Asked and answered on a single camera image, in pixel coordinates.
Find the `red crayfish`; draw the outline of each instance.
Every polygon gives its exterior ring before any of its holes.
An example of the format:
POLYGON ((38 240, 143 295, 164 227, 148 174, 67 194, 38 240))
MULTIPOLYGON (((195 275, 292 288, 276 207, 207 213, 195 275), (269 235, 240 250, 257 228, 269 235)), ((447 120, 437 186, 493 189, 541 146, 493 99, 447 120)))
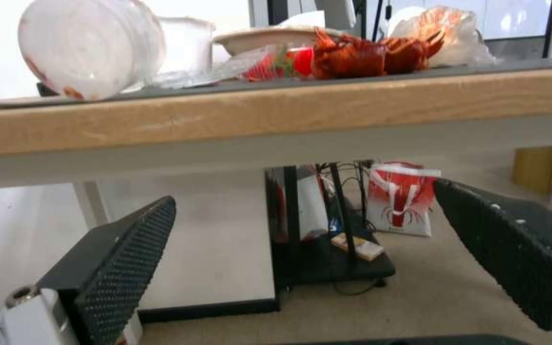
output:
POLYGON ((372 42, 351 35, 334 41, 316 28, 312 73, 317 79, 376 77, 427 68, 444 42, 442 30, 425 39, 389 37, 372 42))

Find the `metal bolt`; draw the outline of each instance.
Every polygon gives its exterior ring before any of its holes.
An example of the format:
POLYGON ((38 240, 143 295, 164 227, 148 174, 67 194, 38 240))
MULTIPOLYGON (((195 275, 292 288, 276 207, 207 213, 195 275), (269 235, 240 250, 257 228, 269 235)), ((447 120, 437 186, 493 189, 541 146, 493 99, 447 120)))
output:
POLYGON ((6 298, 6 308, 11 309, 39 295, 35 285, 26 285, 12 291, 6 298))

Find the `black shelf panel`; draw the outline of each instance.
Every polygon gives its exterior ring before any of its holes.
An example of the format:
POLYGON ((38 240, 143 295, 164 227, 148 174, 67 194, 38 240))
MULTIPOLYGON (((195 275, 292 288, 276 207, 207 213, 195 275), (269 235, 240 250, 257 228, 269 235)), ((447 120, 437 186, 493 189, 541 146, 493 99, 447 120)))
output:
MULTIPOLYGON (((353 236, 375 242, 372 233, 361 224, 361 216, 349 210, 353 236)), ((274 281, 278 288, 296 284, 343 280, 370 280, 390 277, 395 274, 395 266, 387 253, 368 262, 361 258, 351 261, 348 253, 332 245, 329 241, 336 234, 324 234, 312 241, 301 242, 299 264, 292 269, 289 246, 286 243, 272 243, 274 281)))

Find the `paper plate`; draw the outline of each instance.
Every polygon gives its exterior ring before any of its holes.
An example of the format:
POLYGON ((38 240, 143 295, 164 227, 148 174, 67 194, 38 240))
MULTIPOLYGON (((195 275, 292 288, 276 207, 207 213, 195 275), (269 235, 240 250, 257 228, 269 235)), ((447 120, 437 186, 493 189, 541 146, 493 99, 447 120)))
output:
MULTIPOLYGON (((291 44, 292 46, 312 46, 315 41, 314 26, 270 26, 269 28, 251 28, 224 35, 212 40, 221 44, 232 56, 267 46, 268 44, 291 44)), ((342 33, 324 28, 331 37, 342 33)))

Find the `carpet floor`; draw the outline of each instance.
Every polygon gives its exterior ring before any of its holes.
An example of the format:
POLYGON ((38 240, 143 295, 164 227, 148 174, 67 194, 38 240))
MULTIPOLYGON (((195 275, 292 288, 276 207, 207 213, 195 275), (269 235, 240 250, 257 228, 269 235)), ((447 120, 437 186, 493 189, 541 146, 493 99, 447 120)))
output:
MULTIPOLYGON (((510 153, 423 159, 447 178, 504 195, 546 202, 510 183, 510 153)), ((354 186, 346 193, 355 195, 354 186)), ((142 343, 274 344, 445 334, 500 334, 535 345, 552 345, 466 251, 438 205, 431 213, 432 238, 381 233, 396 266, 383 288, 355 297, 331 284, 282 293, 282 311, 145 325, 142 343)), ((368 282, 350 282, 355 291, 368 282)))

